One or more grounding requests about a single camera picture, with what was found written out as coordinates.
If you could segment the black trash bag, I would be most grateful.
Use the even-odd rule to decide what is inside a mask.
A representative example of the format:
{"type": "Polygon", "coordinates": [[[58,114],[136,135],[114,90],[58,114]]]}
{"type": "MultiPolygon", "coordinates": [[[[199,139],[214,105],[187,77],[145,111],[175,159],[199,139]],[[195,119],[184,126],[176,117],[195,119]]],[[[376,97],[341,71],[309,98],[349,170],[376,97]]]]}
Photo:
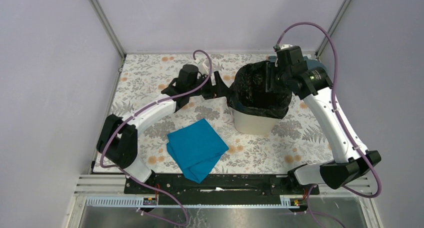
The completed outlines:
{"type": "Polygon", "coordinates": [[[266,68],[274,65],[264,60],[242,66],[229,87],[227,106],[246,115],[283,119],[289,111],[292,93],[266,92],[266,68]]]}

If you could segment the beige plastic trash bin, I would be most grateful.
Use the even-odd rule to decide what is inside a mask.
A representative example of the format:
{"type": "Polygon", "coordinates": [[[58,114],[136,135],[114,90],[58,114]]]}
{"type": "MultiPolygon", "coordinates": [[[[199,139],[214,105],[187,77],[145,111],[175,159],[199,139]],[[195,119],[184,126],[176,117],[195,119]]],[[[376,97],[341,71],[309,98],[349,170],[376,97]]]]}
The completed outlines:
{"type": "Polygon", "coordinates": [[[249,115],[233,110],[233,121],[235,129],[248,135],[267,135],[280,121],[276,118],[249,115]]]}

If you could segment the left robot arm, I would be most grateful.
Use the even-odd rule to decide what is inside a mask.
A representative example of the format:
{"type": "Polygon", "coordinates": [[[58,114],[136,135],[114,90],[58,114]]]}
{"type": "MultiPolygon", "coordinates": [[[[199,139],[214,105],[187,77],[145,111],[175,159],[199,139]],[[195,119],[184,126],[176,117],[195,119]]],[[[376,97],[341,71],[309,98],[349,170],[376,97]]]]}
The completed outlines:
{"type": "Polygon", "coordinates": [[[152,192],[155,188],[155,180],[151,177],[153,171],[138,154],[139,136],[162,118],[179,111],[191,97],[201,96],[209,100],[225,97],[229,91],[219,72],[202,74],[196,65],[183,65],[178,77],[151,103],[134,113],[106,117],[96,145],[101,154],[100,166],[106,168],[104,160],[108,159],[113,167],[135,178],[135,185],[142,193],[152,192]]]}

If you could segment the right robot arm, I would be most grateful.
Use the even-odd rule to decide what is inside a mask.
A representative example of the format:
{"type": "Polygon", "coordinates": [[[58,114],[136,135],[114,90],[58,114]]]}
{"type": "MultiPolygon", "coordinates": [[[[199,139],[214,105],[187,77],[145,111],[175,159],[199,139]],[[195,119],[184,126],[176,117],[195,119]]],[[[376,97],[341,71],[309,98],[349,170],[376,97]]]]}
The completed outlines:
{"type": "Polygon", "coordinates": [[[265,90],[268,93],[292,92],[302,100],[318,121],[332,148],[333,159],[313,165],[301,165],[287,175],[287,189],[301,193],[307,185],[326,184],[338,189],[362,177],[381,160],[354,129],[333,97],[333,83],[322,67],[309,68],[299,46],[274,47],[276,56],[265,65],[265,90]]]}

